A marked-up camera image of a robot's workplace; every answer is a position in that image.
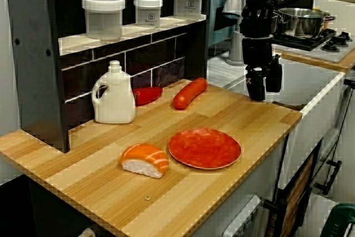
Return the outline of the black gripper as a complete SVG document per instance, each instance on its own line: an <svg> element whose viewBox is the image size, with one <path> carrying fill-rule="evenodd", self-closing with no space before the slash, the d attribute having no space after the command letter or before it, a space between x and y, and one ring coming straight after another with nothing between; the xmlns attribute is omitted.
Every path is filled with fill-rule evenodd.
<svg viewBox="0 0 355 237"><path fill-rule="evenodd" d="M246 85L249 97L255 101L264 101L267 92L278 93L282 85L282 65L280 55L272 55L273 36L247 38L242 40L243 60L247 65ZM260 67L268 65L268 74Z"/></svg>

